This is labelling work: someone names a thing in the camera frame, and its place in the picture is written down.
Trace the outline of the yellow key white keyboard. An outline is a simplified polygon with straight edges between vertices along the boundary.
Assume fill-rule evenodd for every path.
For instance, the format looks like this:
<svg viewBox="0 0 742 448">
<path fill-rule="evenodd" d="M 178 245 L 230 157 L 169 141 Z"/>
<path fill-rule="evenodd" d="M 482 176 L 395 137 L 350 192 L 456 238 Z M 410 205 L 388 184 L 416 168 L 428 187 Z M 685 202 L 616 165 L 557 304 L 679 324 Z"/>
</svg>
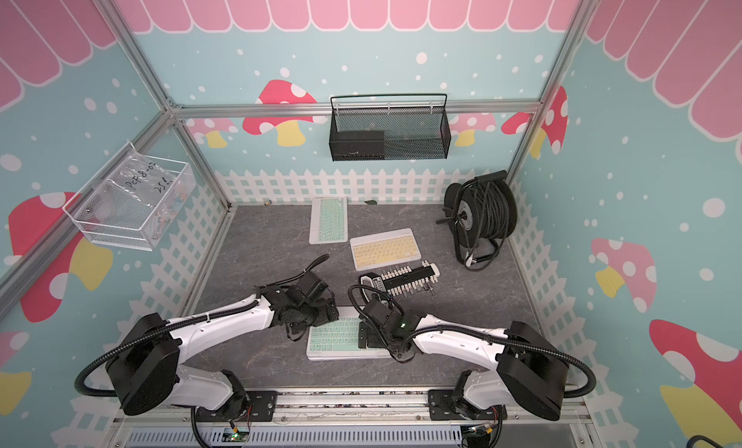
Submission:
<svg viewBox="0 0 742 448">
<path fill-rule="evenodd" d="M 421 253 L 410 228 L 350 239 L 355 268 L 358 272 L 395 266 L 421 259 Z"/>
</svg>

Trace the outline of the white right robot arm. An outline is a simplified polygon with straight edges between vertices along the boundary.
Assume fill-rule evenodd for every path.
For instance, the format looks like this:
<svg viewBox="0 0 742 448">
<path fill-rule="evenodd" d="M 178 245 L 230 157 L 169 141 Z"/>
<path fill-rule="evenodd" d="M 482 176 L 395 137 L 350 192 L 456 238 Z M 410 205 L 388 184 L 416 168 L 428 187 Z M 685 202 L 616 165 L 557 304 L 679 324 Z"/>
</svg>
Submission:
<svg viewBox="0 0 742 448">
<path fill-rule="evenodd" d="M 453 410 L 464 418 L 516 405 L 557 421 L 564 401 L 585 397 L 597 386 L 589 365 L 558 350 L 524 322 L 495 329 L 456 324 L 407 311 L 391 295 L 361 284 L 349 287 L 348 297 L 397 362 L 443 355 L 482 369 L 463 372 L 449 396 Z"/>
</svg>

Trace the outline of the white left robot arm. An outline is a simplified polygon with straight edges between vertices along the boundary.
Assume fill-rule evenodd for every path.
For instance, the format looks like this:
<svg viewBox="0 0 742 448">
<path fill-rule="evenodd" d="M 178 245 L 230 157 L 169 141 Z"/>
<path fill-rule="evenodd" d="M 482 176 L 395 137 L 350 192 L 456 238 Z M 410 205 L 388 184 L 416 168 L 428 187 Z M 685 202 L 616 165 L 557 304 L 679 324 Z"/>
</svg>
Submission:
<svg viewBox="0 0 742 448">
<path fill-rule="evenodd" d="M 117 398 L 129 416 L 174 406 L 237 420 L 247 415 L 251 402 L 236 374 L 192 368 L 187 361 L 239 336 L 280 326 L 290 340 L 299 341 L 313 326 L 338 318 L 334 292 L 306 270 L 198 315 L 140 318 L 121 344 L 79 372 L 73 387 L 83 396 Z"/>
</svg>

